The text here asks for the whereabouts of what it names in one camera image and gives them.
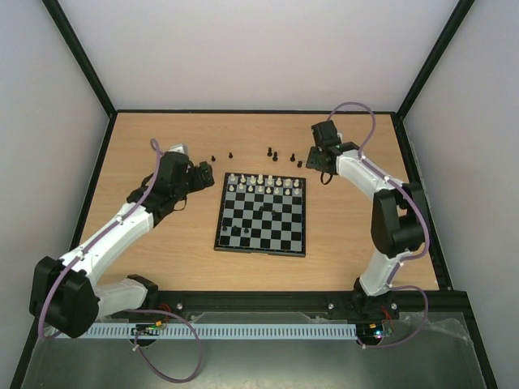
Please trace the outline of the black folding chess board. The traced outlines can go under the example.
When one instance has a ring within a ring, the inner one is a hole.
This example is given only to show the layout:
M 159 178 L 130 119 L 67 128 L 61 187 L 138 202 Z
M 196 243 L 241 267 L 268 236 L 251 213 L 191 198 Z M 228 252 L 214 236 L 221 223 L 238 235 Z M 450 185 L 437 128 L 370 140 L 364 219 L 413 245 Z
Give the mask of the black folding chess board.
M 307 184 L 303 177 L 273 176 L 273 184 L 267 185 L 268 174 L 263 174 L 264 182 L 257 184 L 259 174 L 233 173 L 236 181 L 229 179 L 231 172 L 224 176 L 221 195 L 221 205 L 217 221 L 214 249 L 219 251 L 261 253 L 291 257 L 306 256 L 306 194 Z M 247 182 L 243 192 L 237 191 L 241 175 Z M 250 177 L 255 176 L 255 184 L 250 184 Z M 282 186 L 276 185 L 277 178 L 282 180 Z M 285 179 L 292 180 L 290 187 L 285 187 Z M 300 193 L 294 195 L 294 181 L 300 180 Z M 254 186 L 254 192 L 247 191 L 248 186 Z M 257 193 L 257 186 L 264 188 L 263 193 Z M 266 187 L 271 187 L 272 193 L 266 194 Z M 280 194 L 274 194 L 274 188 L 280 188 Z M 290 188 L 290 195 L 285 195 L 285 189 Z M 272 210 L 278 211 L 277 217 L 272 217 Z M 227 230 L 221 231 L 222 224 Z M 239 227 L 239 233 L 232 233 L 234 226 Z

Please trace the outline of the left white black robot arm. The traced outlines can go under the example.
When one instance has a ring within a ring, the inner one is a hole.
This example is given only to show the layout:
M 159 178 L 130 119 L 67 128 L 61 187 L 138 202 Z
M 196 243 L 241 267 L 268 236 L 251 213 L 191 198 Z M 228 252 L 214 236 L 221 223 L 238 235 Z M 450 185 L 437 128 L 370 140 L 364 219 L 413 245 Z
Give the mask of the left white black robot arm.
M 150 141 L 156 164 L 119 211 L 87 241 L 57 259 L 44 257 L 34 270 L 29 311 L 41 339 L 45 329 L 71 338 L 83 335 L 98 319 L 127 310 L 150 310 L 158 287 L 137 275 L 101 285 L 110 265 L 137 239 L 176 211 L 187 196 L 214 184 L 212 166 L 194 164 L 183 144 L 166 152 Z

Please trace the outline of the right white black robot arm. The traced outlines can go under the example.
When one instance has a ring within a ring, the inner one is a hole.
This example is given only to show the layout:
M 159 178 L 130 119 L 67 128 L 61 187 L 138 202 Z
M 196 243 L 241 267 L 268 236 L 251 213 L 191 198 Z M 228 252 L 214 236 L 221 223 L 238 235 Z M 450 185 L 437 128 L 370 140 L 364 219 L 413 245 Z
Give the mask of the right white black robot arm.
M 333 121 L 315 124 L 311 133 L 315 145 L 307 167 L 347 179 L 372 201 L 375 250 L 348 304 L 359 318 L 376 316 L 391 307 L 397 271 L 430 241 L 425 194 L 417 182 L 405 183 L 380 169 L 356 143 L 344 143 Z

